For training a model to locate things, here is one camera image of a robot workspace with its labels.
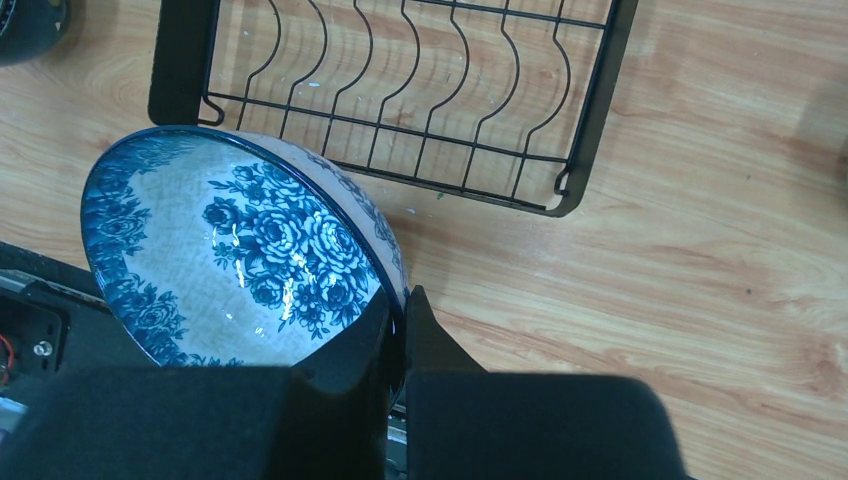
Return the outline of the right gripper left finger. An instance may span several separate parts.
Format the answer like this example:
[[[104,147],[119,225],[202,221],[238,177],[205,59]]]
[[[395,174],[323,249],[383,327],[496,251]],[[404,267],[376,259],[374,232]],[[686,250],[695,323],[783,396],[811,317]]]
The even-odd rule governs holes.
[[[5,479],[380,479],[392,315],[294,366],[109,367],[51,382],[1,444]]]

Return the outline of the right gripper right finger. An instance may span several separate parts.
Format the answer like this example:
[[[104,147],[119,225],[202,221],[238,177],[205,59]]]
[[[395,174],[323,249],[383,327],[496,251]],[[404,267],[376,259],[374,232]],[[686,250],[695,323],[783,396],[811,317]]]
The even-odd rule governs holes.
[[[422,287],[406,306],[413,479],[684,479],[669,415],[644,382],[489,372],[438,323]]]

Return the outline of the blue floral white bowl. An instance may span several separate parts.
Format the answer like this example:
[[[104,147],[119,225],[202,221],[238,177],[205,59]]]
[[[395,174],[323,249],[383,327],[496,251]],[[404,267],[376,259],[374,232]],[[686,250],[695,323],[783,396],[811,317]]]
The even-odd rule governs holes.
[[[400,247],[366,192],[269,135],[155,127],[112,145],[80,207],[114,316],[160,366],[292,365],[384,292],[409,296]]]

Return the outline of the black wire dish rack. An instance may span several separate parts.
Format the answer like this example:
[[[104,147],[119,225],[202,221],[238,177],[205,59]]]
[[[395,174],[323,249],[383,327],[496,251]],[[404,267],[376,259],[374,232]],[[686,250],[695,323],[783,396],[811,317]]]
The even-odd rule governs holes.
[[[148,114],[562,217],[581,203],[634,1],[165,1]]]

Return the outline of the dark blue bowl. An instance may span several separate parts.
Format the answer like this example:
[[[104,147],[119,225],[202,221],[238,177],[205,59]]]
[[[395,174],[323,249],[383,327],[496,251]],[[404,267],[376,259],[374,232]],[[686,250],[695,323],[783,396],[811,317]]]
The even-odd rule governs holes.
[[[66,34],[72,7],[67,0],[1,0],[1,66],[30,61]]]

